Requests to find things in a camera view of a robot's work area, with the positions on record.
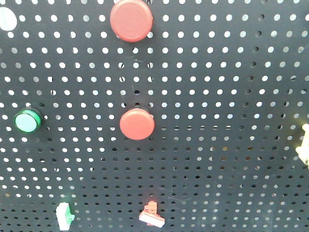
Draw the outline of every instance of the red push button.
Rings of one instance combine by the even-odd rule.
[[[133,140],[147,138],[154,131],[153,116],[143,109],[132,109],[124,113],[120,119],[122,133]]]
[[[153,16],[142,0],[120,0],[112,8],[110,22],[120,39],[138,42],[150,32]]]

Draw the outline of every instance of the black pegboard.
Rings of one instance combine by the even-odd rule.
[[[148,38],[115,36],[112,0],[0,0],[0,231],[308,230],[307,0],[153,0]],[[14,115],[45,115],[22,134]],[[121,115],[154,115],[132,141]],[[138,221],[158,202],[162,229]]]

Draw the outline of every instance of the hole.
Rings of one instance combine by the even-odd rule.
[[[6,7],[0,7],[0,28],[2,30],[14,30],[17,26],[17,18],[13,11]]]

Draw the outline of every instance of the green pilot lamp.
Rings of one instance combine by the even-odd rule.
[[[41,126],[41,114],[35,109],[24,108],[15,115],[14,124],[23,133],[33,133]]]

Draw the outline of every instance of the button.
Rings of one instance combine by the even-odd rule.
[[[24,133],[35,132],[41,125],[40,113],[32,108],[22,109],[15,115],[14,124]]]
[[[120,0],[112,8],[110,22],[120,39],[138,42],[150,32],[153,16],[142,0]]]
[[[129,110],[120,119],[120,129],[129,139],[145,139],[151,135],[154,128],[153,116],[143,109],[135,108]]]

